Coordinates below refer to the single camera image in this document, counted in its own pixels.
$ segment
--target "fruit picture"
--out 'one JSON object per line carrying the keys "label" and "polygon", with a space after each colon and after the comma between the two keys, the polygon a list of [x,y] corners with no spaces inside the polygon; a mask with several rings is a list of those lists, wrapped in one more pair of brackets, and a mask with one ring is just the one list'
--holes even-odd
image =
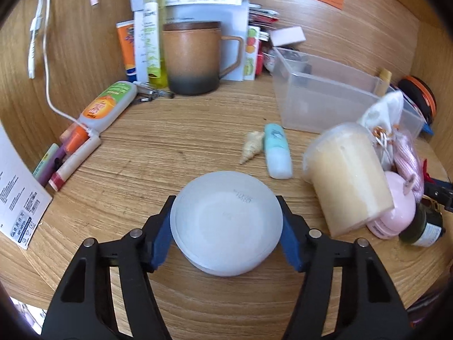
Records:
{"label": "fruit picture", "polygon": [[257,30],[253,29],[253,28],[250,28],[248,33],[247,33],[247,37],[256,37],[256,36],[257,36]]}
{"label": "fruit picture", "polygon": [[247,58],[247,61],[244,66],[244,75],[250,75],[253,73],[253,60],[251,58]]}
{"label": "fruit picture", "polygon": [[256,42],[257,42],[256,38],[253,38],[253,37],[247,38],[247,46],[254,46]]}
{"label": "fruit picture", "polygon": [[246,51],[247,53],[253,53],[253,52],[255,51],[255,48],[254,48],[253,46],[247,46],[247,47],[245,48],[245,51]]}

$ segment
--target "product box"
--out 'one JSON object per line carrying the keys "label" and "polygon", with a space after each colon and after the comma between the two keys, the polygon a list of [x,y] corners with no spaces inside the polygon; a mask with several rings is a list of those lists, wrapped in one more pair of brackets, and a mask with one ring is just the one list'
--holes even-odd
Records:
{"label": "product box", "polygon": [[245,41],[244,80],[255,80],[258,50],[260,48],[260,27],[249,25]]}
{"label": "product box", "polygon": [[52,198],[27,169],[1,123],[0,144],[0,231],[27,249]]}

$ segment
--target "transparent plastic box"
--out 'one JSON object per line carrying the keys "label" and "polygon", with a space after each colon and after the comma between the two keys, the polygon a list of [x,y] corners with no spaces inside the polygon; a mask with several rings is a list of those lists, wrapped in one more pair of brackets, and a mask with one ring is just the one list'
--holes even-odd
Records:
{"label": "transparent plastic box", "polygon": [[[382,80],[339,62],[274,47],[273,89],[286,129],[321,133],[344,122],[356,122],[379,97]],[[424,119],[405,103],[400,126],[413,138]]]}

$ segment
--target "white plastic container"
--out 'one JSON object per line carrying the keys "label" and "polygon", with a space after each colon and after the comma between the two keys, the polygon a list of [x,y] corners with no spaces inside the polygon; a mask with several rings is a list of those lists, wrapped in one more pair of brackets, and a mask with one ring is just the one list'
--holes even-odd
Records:
{"label": "white plastic container", "polygon": [[80,114],[79,121],[102,133],[125,110],[137,95],[137,86],[125,80],[104,90]]}
{"label": "white plastic container", "polygon": [[218,171],[181,190],[170,226],[177,246],[195,267],[235,276],[252,270],[274,250],[283,214],[274,193],[260,180]]}
{"label": "white plastic container", "polygon": [[302,167],[333,237],[394,208],[372,135],[357,123],[341,124],[320,135],[304,153]]}
{"label": "white plastic container", "polygon": [[[273,88],[286,129],[321,133],[356,122],[379,97],[378,77],[332,60],[274,47]],[[416,138],[424,119],[405,109],[400,125]]]}

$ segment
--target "pink cable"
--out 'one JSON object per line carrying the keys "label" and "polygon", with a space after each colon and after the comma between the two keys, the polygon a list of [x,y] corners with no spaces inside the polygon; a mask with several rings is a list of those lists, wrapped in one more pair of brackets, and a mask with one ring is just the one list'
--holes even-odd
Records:
{"label": "pink cable", "polygon": [[415,201],[420,202],[424,193],[423,169],[415,151],[412,137],[405,131],[395,131],[393,157],[398,174],[406,181],[414,179],[412,192]]}

